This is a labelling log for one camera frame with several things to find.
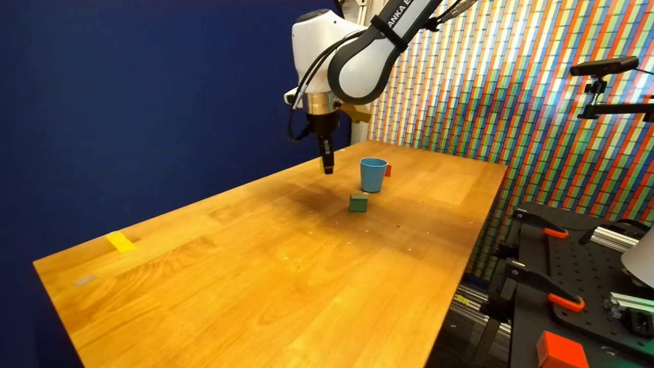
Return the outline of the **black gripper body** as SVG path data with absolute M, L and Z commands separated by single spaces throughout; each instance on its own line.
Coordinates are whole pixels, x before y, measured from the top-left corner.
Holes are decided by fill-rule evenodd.
M 310 132 L 320 140 L 320 142 L 332 142 L 334 134 L 338 130 L 340 114 L 338 112 L 327 112 L 327 114 L 310 114 Z

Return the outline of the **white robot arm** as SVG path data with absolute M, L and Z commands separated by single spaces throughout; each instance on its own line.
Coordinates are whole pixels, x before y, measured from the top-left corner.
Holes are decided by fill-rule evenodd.
M 294 20 L 291 40 L 299 83 L 285 102 L 291 111 L 304 111 L 310 128 L 296 140 L 318 137 L 325 174 L 336 170 L 334 132 L 340 112 L 375 102 L 418 33 L 435 31 L 475 2 L 454 0 L 435 15 L 442 0 L 388 0 L 368 25 L 346 20 L 330 8 Z

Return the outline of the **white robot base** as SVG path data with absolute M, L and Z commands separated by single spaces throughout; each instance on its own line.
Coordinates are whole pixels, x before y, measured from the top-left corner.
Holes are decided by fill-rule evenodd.
M 635 248 L 622 253 L 622 265 L 635 281 L 654 288 L 654 229 Z

